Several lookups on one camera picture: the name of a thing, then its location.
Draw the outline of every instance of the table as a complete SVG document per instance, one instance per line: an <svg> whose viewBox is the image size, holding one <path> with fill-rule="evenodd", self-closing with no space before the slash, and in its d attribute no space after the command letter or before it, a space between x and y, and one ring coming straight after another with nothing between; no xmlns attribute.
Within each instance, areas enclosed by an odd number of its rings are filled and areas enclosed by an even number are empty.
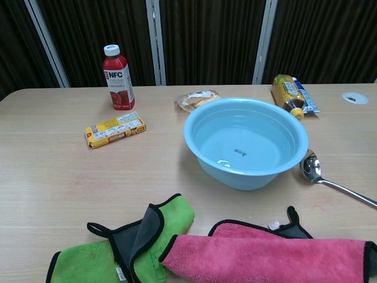
<svg viewBox="0 0 377 283"><path fill-rule="evenodd" d="M322 111L302 123L324 176L377 199L377 84L305 87ZM377 242L375 209L307 184L297 168L254 192L206 175L183 140L188 114L173 106L176 96L202 89L272 101L269 85L135 87L134 110L147 131L94 150L85 127L125 113L112 108L106 88L27 89L1 101L0 281L44 282L56 251L102 239L87 231L88 221L117 228L177 192L196 212L191 234L206 235L222 219L287 223L293 205L315 238ZM347 103L345 91L370 102Z"/></svg>

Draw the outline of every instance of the spoon handle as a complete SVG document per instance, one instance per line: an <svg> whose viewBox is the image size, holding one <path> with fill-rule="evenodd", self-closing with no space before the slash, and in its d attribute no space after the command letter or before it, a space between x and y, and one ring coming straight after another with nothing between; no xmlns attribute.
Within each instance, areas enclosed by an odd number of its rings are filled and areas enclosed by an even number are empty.
<svg viewBox="0 0 377 283"><path fill-rule="evenodd" d="M374 208L377 208L377 201L375 201L373 199L370 199L370 198L367 198L366 196L363 196L363 195L361 195L359 193L356 193L356 192L354 192L354 191L352 191L350 189L347 189L346 187L338 185L337 183L333 183L333 182L327 181L325 179L322 179L322 180L318 181L318 183L324 184L324 185L328 185L330 187L334 187L335 189L339 189L339 190L341 190L343 192L346 192L346 193L348 193L348 194L350 194L350 195L352 195L352 196L360 199L361 201L363 201L363 202L365 202L365 203L373 206Z"/></svg>

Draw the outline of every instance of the red bottle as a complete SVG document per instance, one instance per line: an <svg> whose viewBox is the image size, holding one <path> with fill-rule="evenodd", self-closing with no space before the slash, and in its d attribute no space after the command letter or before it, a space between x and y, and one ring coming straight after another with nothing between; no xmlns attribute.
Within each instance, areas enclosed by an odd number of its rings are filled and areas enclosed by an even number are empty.
<svg viewBox="0 0 377 283"><path fill-rule="evenodd" d="M116 44L104 47L104 73L115 110L131 110L135 105L127 60Z"/></svg>

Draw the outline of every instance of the juice bottle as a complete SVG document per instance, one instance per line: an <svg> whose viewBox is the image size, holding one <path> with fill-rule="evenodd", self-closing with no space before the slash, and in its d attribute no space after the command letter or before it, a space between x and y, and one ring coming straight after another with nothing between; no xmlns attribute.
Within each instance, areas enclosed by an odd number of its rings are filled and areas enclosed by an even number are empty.
<svg viewBox="0 0 377 283"><path fill-rule="evenodd" d="M279 107L294 115L298 120L304 118L302 108L305 98L290 75L277 75L273 79L272 95Z"/></svg>
<svg viewBox="0 0 377 283"><path fill-rule="evenodd" d="M106 45L104 51L107 56L103 65L104 73L114 109L131 110L135 105L135 98L127 60L120 55L116 44Z"/></svg>

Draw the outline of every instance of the yellow snack box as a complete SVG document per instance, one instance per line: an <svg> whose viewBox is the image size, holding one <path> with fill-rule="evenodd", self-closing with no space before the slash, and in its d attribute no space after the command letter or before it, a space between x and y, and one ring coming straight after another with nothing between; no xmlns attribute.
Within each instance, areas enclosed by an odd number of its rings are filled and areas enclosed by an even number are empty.
<svg viewBox="0 0 377 283"><path fill-rule="evenodd" d="M106 122L87 127L85 138L88 145L95 149L105 144L114 142L134 134L142 133L147 130L147 125L137 114L132 112Z"/></svg>

